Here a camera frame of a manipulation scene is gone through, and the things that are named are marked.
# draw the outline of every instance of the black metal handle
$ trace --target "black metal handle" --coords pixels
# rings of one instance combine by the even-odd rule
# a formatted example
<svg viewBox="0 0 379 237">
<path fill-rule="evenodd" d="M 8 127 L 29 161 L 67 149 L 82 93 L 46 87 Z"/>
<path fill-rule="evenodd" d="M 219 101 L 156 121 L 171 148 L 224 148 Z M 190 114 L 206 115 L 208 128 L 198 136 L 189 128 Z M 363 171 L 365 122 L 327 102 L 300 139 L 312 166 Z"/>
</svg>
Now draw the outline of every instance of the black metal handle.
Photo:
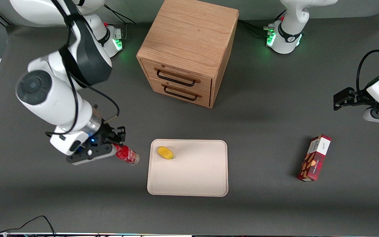
<svg viewBox="0 0 379 237">
<path fill-rule="evenodd" d="M 162 78 L 162 79 L 165 79 L 165 80 L 167 80 L 167 81 L 171 81 L 171 82 L 174 82 L 174 83 L 178 83 L 178 84 L 181 84 L 181 85 L 184 85 L 184 86 L 187 86 L 187 87 L 193 87 L 193 86 L 195 85 L 195 80 L 192 81 L 191 84 L 189 84 L 189 83 L 185 83 L 185 82 L 182 82 L 182 81 L 174 80 L 174 79 L 169 78 L 169 77 L 161 76 L 161 75 L 159 75 L 159 73 L 161 73 L 160 70 L 158 70 L 158 73 L 157 73 L 158 78 Z"/>
<path fill-rule="evenodd" d="M 194 98 L 189 98 L 189 97 L 186 97 L 186 96 L 183 96 L 183 95 L 177 94 L 177 93 L 169 92 L 169 91 L 167 91 L 166 89 L 167 89 L 167 86 L 164 86 L 164 92 L 165 92 L 165 93 L 168 93 L 168 94 L 171 94 L 171 95 L 174 95 L 174 96 L 180 97 L 180 98 L 182 98 L 182 99 L 188 99 L 188 100 L 190 100 L 190 101 L 195 101 L 195 100 L 197 99 L 197 97 L 198 97 L 197 95 L 195 95 Z"/>
</svg>

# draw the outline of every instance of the wooden drawer cabinet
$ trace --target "wooden drawer cabinet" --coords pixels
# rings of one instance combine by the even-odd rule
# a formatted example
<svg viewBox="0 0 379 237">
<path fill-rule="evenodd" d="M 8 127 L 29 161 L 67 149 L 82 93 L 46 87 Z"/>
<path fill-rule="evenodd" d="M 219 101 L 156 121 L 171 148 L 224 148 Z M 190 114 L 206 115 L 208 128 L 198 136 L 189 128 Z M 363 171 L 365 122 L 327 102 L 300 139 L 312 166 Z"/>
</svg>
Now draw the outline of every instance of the wooden drawer cabinet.
<svg viewBox="0 0 379 237">
<path fill-rule="evenodd" d="M 164 0 L 137 53 L 157 93 L 212 108 L 239 12 L 196 0 Z"/>
</svg>

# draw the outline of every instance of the red bottle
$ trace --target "red bottle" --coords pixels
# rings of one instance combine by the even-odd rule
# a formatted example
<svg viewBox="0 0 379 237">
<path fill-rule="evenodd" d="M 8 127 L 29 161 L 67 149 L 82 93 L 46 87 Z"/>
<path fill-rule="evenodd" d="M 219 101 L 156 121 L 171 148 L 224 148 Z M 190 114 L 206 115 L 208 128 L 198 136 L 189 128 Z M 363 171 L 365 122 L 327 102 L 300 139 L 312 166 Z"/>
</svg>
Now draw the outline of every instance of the red bottle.
<svg viewBox="0 0 379 237">
<path fill-rule="evenodd" d="M 114 144 L 117 151 L 116 151 L 116 157 L 119 159 L 125 161 L 126 163 L 130 165 L 137 165 L 138 161 L 140 161 L 140 156 L 133 150 L 131 150 L 126 145 L 119 146 L 117 144 Z"/>
</svg>

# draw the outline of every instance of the cable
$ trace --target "cable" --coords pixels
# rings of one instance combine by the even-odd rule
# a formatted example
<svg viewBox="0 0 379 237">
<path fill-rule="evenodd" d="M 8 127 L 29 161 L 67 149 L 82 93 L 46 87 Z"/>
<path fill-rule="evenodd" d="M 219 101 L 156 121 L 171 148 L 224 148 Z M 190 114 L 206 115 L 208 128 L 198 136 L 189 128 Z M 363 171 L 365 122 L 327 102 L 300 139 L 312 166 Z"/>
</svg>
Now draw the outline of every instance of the cable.
<svg viewBox="0 0 379 237">
<path fill-rule="evenodd" d="M 367 53 L 364 55 L 364 57 L 362 58 L 361 62 L 359 63 L 359 66 L 358 66 L 358 72 L 356 73 L 356 90 L 357 90 L 358 92 L 360 91 L 360 90 L 359 90 L 359 75 L 360 75 L 360 73 L 361 73 L 362 64 L 364 64 L 365 59 L 366 59 L 369 55 L 371 55 L 371 54 L 373 54 L 373 53 L 376 53 L 376 52 L 379 52 L 379 49 L 375 49 L 375 50 L 371 50 L 371 51 L 367 52 Z"/>
<path fill-rule="evenodd" d="M 108 99 L 115 107 L 116 107 L 116 114 L 112 117 L 110 117 L 109 119 L 105 120 L 103 123 L 106 124 L 106 123 L 109 123 L 110 121 L 116 119 L 117 117 L 119 117 L 119 113 L 120 113 L 120 109 L 119 109 L 119 106 L 118 104 L 113 100 L 111 99 L 109 96 L 105 95 L 103 92 L 93 88 L 92 86 L 90 85 L 86 85 L 85 83 L 83 83 L 82 81 L 80 81 L 79 79 L 75 78 L 76 81 L 78 81 L 80 83 L 80 86 L 82 87 L 87 87 L 89 88 L 90 90 L 93 90 L 94 92 L 98 93 L 99 95 L 105 97 L 106 99 Z"/>
<path fill-rule="evenodd" d="M 66 13 L 65 11 L 63 10 L 62 6 L 60 5 L 60 3 L 57 1 L 57 0 L 51 0 L 51 2 L 55 5 L 55 7 L 58 9 L 58 11 L 60 12 L 60 14 L 62 15 L 63 18 L 66 18 Z"/>
<path fill-rule="evenodd" d="M 46 216 L 38 216 L 38 217 L 35 217 L 35 218 L 31 219 L 30 221 L 24 223 L 22 226 L 20 226 L 20 228 L 9 228 L 9 229 L 6 229 L 6 230 L 3 230 L 3 231 L 0 231 L 0 234 L 1 234 L 1 233 L 4 233 L 4 232 L 7 232 L 7 231 L 12 231 L 12 230 L 18 230 L 18 229 L 21 229 L 21 228 L 23 228 L 25 225 L 27 225 L 28 223 L 30 223 L 30 222 L 32 222 L 32 221 L 38 219 L 39 217 L 43 217 L 43 218 L 46 220 L 46 222 L 48 222 L 48 225 L 49 225 L 49 227 L 51 228 L 51 232 L 52 232 L 52 234 L 55 235 L 54 228 L 52 227 L 51 222 L 48 220 L 48 218 L 46 218 Z"/>
<path fill-rule="evenodd" d="M 104 5 L 106 9 L 110 10 L 112 13 L 114 13 L 114 15 L 116 15 L 117 18 L 119 18 L 124 24 L 125 24 L 125 36 L 123 37 L 124 40 L 127 39 L 127 35 L 128 35 L 128 23 L 124 21 L 124 19 L 121 18 L 121 16 L 123 16 L 124 18 L 132 21 L 132 23 L 136 24 L 135 21 L 133 21 L 132 19 L 126 17 L 125 15 L 122 15 L 121 13 L 119 12 L 116 12 L 114 10 L 112 10 L 108 5 Z"/>
<path fill-rule="evenodd" d="M 260 36 L 262 38 L 264 37 L 264 35 L 262 35 L 261 33 L 258 33 L 256 31 L 254 31 L 253 29 L 251 29 L 251 27 L 253 27 L 255 29 L 260 29 L 260 27 L 256 27 L 253 24 L 250 24 L 250 23 L 248 23 L 246 21 L 243 21 L 243 20 L 238 20 L 238 22 L 240 22 L 241 24 L 245 25 L 248 28 L 248 30 L 250 30 L 251 32 L 253 32 L 256 36 Z"/>
<path fill-rule="evenodd" d="M 68 29 L 68 38 L 66 40 L 66 45 L 69 45 L 69 41 L 71 39 L 71 29 Z M 68 77 L 69 84 L 71 85 L 72 95 L 74 96 L 74 103 L 75 103 L 75 113 L 74 113 L 74 121 L 72 123 L 71 128 L 69 128 L 66 132 L 45 132 L 45 135 L 48 137 L 51 137 L 52 135 L 65 135 L 74 129 L 75 125 L 77 124 L 78 120 L 78 97 L 77 97 L 77 91 L 75 91 L 74 82 L 72 81 L 71 75 L 69 73 L 68 68 L 65 66 L 65 61 L 62 59 L 62 64 L 64 65 L 66 76 Z"/>
<path fill-rule="evenodd" d="M 243 20 L 238 20 L 238 21 L 240 23 L 246 25 L 246 26 L 250 26 L 250 27 L 255 28 L 255 29 L 261 29 L 261 30 L 263 30 L 263 27 L 259 27 L 259 26 L 253 25 L 253 24 L 251 24 L 249 22 L 246 22 L 246 21 L 243 21 Z"/>
<path fill-rule="evenodd" d="M 281 12 L 276 18 L 274 18 L 274 20 L 277 21 L 277 19 L 278 19 L 281 15 L 283 15 L 284 12 L 286 12 L 286 9 L 285 9 L 283 12 Z"/>
<path fill-rule="evenodd" d="M 111 12 L 114 12 L 114 13 L 116 13 L 116 14 L 118 14 L 118 15 L 120 15 L 120 16 L 122 16 L 122 17 L 128 19 L 128 20 L 130 20 L 133 24 L 137 24 L 135 21 L 133 21 L 132 19 L 126 17 L 125 15 L 122 15 L 121 13 L 112 10 L 108 5 L 105 4 L 104 6 L 105 6 L 107 9 L 109 9 Z"/>
</svg>

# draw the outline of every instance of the gray table surface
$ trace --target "gray table surface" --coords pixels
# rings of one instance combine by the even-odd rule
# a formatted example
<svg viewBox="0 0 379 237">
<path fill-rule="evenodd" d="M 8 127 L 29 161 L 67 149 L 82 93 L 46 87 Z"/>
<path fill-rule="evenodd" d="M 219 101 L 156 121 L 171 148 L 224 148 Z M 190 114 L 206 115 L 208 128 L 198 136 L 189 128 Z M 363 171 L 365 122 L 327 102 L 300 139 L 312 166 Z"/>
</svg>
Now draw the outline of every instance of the gray table surface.
<svg viewBox="0 0 379 237">
<path fill-rule="evenodd" d="M 266 25 L 268 21 L 258 21 Z M 366 107 L 334 112 L 333 94 L 355 84 L 362 56 L 379 48 L 379 15 L 312 19 L 301 45 L 278 55 L 238 24 L 213 109 L 151 90 L 135 55 L 149 24 L 130 25 L 125 50 L 96 86 L 120 104 L 112 125 L 141 157 L 69 165 L 43 134 L 53 130 L 15 97 L 27 64 L 57 50 L 62 28 L 9 28 L 0 64 L 0 230 L 46 215 L 57 232 L 379 236 L 379 124 Z M 379 75 L 364 63 L 362 85 Z M 113 106 L 80 94 L 108 117 Z M 295 178 L 310 139 L 332 137 L 319 180 Z M 220 139 L 228 145 L 229 193 L 222 198 L 153 196 L 146 190 L 157 138 Z M 22 231 L 48 232 L 42 220 Z"/>
</svg>

